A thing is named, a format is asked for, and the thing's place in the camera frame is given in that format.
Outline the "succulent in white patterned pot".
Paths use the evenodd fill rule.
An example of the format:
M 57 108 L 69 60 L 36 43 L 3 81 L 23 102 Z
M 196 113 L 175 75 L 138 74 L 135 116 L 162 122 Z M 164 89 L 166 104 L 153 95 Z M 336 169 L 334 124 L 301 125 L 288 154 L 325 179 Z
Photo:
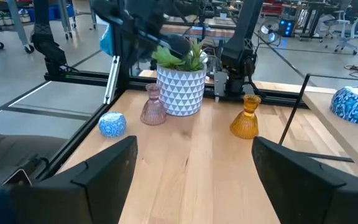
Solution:
M 160 99 L 167 113 L 174 116 L 195 114 L 203 102 L 206 64 L 201 58 L 201 51 L 204 42 L 191 39 L 188 43 L 190 51 L 183 59 L 161 46 L 152 53 L 152 58 L 157 61 Z

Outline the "pink ribbed glass candlestick holder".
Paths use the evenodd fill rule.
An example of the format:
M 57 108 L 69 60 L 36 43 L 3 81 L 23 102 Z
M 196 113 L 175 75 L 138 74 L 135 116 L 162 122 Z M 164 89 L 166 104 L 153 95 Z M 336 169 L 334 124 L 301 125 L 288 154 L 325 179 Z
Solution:
M 145 88 L 149 99 L 145 102 L 140 120 L 144 124 L 151 126 L 163 124 L 166 122 L 167 112 L 163 102 L 159 98 L 161 86 L 157 83 L 149 83 Z

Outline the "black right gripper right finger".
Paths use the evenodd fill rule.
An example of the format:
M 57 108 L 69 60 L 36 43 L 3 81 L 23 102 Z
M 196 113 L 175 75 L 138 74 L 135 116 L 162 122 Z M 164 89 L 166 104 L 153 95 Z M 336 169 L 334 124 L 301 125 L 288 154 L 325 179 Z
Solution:
M 358 224 L 358 177 L 263 137 L 252 158 L 281 224 Z

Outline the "grey wheeled utility cart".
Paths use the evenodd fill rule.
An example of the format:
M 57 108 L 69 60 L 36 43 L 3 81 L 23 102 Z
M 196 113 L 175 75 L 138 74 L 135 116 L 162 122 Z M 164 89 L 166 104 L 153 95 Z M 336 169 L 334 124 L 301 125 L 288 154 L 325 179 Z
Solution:
M 31 3 L 32 0 L 0 0 L 0 32 L 16 32 L 27 54 L 34 51 L 24 30 L 24 25 L 31 23 L 29 13 L 25 9 Z M 0 41 L 0 50 L 3 49 L 4 44 Z

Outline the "blue patterned round candle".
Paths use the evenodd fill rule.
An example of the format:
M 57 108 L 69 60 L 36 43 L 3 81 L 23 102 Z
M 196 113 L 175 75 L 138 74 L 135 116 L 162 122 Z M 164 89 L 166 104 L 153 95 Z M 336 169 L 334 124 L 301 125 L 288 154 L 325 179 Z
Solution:
M 125 133 L 127 122 L 122 113 L 112 111 L 100 117 L 98 127 L 103 136 L 115 138 Z
M 336 116 L 358 124 L 358 87 L 345 86 L 335 92 L 329 109 Z

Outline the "teal bag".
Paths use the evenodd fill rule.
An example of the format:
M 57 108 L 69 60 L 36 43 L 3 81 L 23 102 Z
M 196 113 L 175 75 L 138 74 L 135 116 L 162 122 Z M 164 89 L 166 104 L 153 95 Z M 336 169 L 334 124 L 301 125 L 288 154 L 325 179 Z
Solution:
M 110 25 L 107 26 L 103 35 L 99 40 L 100 49 L 105 52 L 106 54 L 113 56 L 114 55 L 114 44 L 113 44 L 113 37 L 112 37 L 112 30 Z

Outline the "black desk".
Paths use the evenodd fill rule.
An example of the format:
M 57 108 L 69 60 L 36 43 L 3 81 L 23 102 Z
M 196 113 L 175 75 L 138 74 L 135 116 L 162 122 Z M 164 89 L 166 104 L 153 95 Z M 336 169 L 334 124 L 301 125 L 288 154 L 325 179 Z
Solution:
M 306 3 L 306 8 L 303 9 L 305 16 L 299 16 L 299 25 L 301 31 L 296 32 L 295 35 L 299 37 L 299 41 L 318 39 L 320 43 L 323 42 L 323 36 L 319 34 L 317 27 L 320 25 L 321 17 L 328 15 L 328 19 L 333 19 L 331 12 L 338 9 L 337 6 L 325 3 L 325 0 L 312 1 Z

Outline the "wooden shelf with black legs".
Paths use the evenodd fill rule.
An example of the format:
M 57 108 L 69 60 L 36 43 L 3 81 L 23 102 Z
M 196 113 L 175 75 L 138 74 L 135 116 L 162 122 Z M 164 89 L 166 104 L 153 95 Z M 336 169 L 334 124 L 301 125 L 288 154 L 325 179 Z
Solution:
M 345 158 L 316 154 L 315 157 L 321 159 L 355 162 L 356 165 L 358 165 L 358 124 L 344 121 L 343 119 L 338 118 L 332 112 L 330 112 L 329 105 L 332 98 L 331 93 L 307 91 L 306 86 L 311 77 L 332 78 L 333 76 L 317 73 L 306 74 L 279 143 L 283 143 L 298 106 L 300 102 L 303 101 L 314 113 L 314 115 L 316 115 L 316 117 L 321 121 L 321 123 L 338 142 L 338 144 L 344 149 L 347 155 L 350 156 L 349 158 Z

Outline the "wooden workbench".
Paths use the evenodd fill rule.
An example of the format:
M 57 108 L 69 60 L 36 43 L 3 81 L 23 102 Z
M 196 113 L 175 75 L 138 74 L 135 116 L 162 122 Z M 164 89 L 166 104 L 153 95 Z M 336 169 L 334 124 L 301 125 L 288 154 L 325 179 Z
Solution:
M 180 17 L 170 17 L 165 21 L 161 32 L 165 34 L 178 34 L 193 37 L 207 37 L 216 40 L 228 40 L 234 35 L 236 29 L 232 19 L 221 19 L 214 17 L 204 21 L 205 31 L 198 26 L 198 20 L 194 16 L 187 18 L 184 22 Z

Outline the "blue-lit device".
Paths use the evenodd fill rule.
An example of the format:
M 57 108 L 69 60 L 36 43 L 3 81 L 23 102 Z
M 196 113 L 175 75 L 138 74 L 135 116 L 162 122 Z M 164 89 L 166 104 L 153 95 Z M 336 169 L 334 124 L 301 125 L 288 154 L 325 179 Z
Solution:
M 293 37 L 295 21 L 293 19 L 280 19 L 278 34 L 282 37 Z

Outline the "round fan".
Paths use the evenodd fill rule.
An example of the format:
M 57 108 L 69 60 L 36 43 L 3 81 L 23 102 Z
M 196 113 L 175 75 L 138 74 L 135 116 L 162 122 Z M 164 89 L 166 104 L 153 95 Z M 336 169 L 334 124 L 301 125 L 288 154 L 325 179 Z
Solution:
M 278 30 L 279 22 L 274 19 L 268 19 L 260 25 L 258 30 L 259 37 L 267 44 L 274 43 L 280 38 Z

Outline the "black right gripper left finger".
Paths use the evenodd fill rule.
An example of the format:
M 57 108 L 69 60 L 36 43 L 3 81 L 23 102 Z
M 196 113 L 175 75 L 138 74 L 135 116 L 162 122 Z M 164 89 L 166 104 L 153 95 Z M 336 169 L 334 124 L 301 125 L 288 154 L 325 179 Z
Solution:
M 128 136 L 31 187 L 11 191 L 13 224 L 118 224 L 137 160 Z

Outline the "grey office chair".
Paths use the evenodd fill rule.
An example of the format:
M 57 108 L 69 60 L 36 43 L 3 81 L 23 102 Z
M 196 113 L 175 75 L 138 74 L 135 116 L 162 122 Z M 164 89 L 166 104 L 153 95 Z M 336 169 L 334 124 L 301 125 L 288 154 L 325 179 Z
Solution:
M 349 48 L 352 50 L 353 55 L 357 55 L 358 47 L 356 45 L 350 44 L 349 42 L 354 39 L 358 39 L 358 17 L 352 23 L 351 28 L 347 29 L 347 25 L 351 22 L 345 19 L 338 19 L 338 24 L 342 27 L 340 30 L 335 30 L 334 33 L 339 34 L 338 36 L 338 43 L 335 46 L 334 52 L 338 53 L 341 52 L 344 48 Z

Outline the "grey wheeled rack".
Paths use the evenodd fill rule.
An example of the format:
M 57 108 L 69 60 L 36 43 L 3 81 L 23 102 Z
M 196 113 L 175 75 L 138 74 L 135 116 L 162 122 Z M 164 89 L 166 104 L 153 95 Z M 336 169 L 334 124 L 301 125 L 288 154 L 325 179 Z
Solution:
M 73 30 L 76 29 L 76 16 L 89 15 L 91 17 L 91 27 L 90 30 L 95 30 L 97 28 L 96 14 L 91 8 L 93 0 L 54 0 L 55 4 L 58 6 L 58 11 L 60 15 L 60 22 L 63 27 L 63 32 L 66 40 L 73 38 Z M 89 11 L 77 11 L 75 9 L 76 3 L 87 3 Z M 67 6 L 73 6 L 74 15 L 71 17 L 72 22 L 70 22 L 70 16 L 68 15 Z

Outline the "amber ribbed glass candlestick holder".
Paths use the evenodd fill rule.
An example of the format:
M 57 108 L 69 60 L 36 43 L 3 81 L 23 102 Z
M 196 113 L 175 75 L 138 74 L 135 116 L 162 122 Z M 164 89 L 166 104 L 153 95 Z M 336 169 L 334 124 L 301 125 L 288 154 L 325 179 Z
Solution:
M 243 110 L 236 116 L 230 125 L 233 135 L 242 139 L 253 139 L 259 135 L 259 124 L 255 113 L 261 103 L 257 95 L 244 95 Z

